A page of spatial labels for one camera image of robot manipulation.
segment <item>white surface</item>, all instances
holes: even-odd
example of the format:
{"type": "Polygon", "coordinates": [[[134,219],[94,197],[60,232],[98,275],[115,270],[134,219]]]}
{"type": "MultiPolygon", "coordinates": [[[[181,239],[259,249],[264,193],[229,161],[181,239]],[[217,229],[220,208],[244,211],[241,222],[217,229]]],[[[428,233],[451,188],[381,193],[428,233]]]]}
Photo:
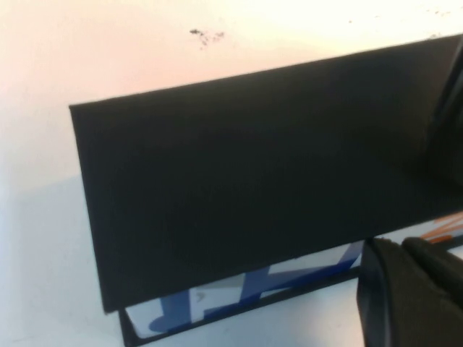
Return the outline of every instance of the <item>white surface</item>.
{"type": "Polygon", "coordinates": [[[325,267],[336,265],[339,263],[342,256],[344,253],[346,253],[349,247],[350,244],[345,244],[343,246],[326,249],[321,252],[304,255],[299,258],[290,259],[286,262],[280,262],[270,266],[268,273],[283,273],[286,271],[305,270],[309,267],[325,267]]]}
{"type": "MultiPolygon", "coordinates": [[[[116,315],[101,308],[70,103],[449,35],[462,23],[463,5],[448,0],[1,0],[0,346],[122,345],[116,315]]],[[[361,346],[355,285],[153,346],[361,346]]]]}

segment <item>lid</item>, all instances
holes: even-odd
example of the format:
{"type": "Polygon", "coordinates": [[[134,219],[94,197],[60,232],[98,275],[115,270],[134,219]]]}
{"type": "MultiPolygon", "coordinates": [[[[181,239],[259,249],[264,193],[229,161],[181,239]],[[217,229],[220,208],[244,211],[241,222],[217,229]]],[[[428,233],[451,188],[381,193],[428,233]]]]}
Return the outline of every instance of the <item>lid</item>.
{"type": "Polygon", "coordinates": [[[459,41],[72,106],[105,311],[463,209],[423,165],[459,41]]]}

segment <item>stain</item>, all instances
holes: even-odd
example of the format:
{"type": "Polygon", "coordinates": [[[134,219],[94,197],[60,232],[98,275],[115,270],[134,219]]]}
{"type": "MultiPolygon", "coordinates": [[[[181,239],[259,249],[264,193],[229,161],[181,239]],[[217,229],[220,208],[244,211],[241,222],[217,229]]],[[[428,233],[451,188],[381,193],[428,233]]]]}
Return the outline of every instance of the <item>stain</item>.
{"type": "Polygon", "coordinates": [[[193,34],[193,35],[204,36],[204,33],[201,30],[198,30],[198,29],[191,29],[190,33],[193,34]]]}
{"type": "Polygon", "coordinates": [[[13,343],[19,343],[19,342],[23,342],[23,341],[27,341],[27,340],[32,340],[33,339],[33,336],[27,336],[25,338],[17,338],[15,340],[11,340],[11,344],[13,343]]]}
{"type": "Polygon", "coordinates": [[[217,33],[209,33],[208,31],[191,29],[190,34],[196,35],[203,46],[207,46],[210,42],[219,42],[225,37],[225,32],[223,31],[217,33]]]}
{"type": "Polygon", "coordinates": [[[442,36],[441,33],[434,33],[430,37],[428,37],[428,40],[432,40],[434,38],[440,38],[442,36]]]}

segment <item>orange stripe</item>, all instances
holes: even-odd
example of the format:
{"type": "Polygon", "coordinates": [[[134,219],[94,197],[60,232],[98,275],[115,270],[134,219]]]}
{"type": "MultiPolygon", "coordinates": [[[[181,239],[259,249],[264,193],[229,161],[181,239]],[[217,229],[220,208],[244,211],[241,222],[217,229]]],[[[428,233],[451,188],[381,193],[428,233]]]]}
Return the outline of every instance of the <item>orange stripe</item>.
{"type": "Polygon", "coordinates": [[[436,228],[436,229],[422,235],[421,237],[424,237],[425,239],[427,239],[429,237],[442,235],[442,234],[449,233],[451,231],[455,231],[455,230],[458,230],[458,229],[463,229],[463,225],[455,226],[455,224],[458,223],[461,220],[463,220],[463,216],[459,217],[459,218],[456,218],[456,219],[452,220],[451,222],[449,222],[447,224],[444,224],[443,226],[439,226],[438,228],[436,228]]]}
{"type": "Polygon", "coordinates": [[[440,217],[434,220],[434,223],[444,222],[445,220],[452,219],[455,217],[463,217],[463,212],[454,213],[453,215],[446,215],[445,217],[440,217]]]}
{"type": "Polygon", "coordinates": [[[444,236],[439,236],[434,239],[428,240],[431,244],[437,244],[438,242],[445,241],[451,239],[451,235],[444,235],[444,236]]]}

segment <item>dark mark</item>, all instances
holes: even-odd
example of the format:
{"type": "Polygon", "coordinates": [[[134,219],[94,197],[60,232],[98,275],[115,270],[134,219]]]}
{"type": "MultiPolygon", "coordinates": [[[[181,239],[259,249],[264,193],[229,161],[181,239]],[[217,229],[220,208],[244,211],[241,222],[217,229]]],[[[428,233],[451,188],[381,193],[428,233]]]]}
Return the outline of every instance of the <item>dark mark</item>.
{"type": "Polygon", "coordinates": [[[440,38],[441,36],[442,36],[441,33],[435,33],[435,34],[432,34],[432,35],[428,38],[428,40],[432,40],[432,39],[434,39],[434,38],[440,38]]]}
{"type": "Polygon", "coordinates": [[[33,338],[32,336],[28,336],[28,337],[25,337],[25,338],[17,338],[16,340],[11,340],[11,343],[23,342],[23,341],[26,341],[26,340],[31,340],[32,338],[33,338]]]}
{"type": "Polygon", "coordinates": [[[201,300],[204,299],[205,294],[204,294],[204,293],[196,293],[196,297],[197,297],[197,301],[196,301],[196,302],[200,302],[201,300]]]}
{"type": "Polygon", "coordinates": [[[207,46],[208,43],[211,41],[218,42],[225,36],[225,33],[223,31],[210,35],[207,31],[201,31],[198,29],[191,29],[190,34],[197,35],[203,46],[207,46]]]}
{"type": "Polygon", "coordinates": [[[198,29],[191,29],[190,33],[193,35],[204,35],[204,33],[202,31],[199,31],[198,29]]]}

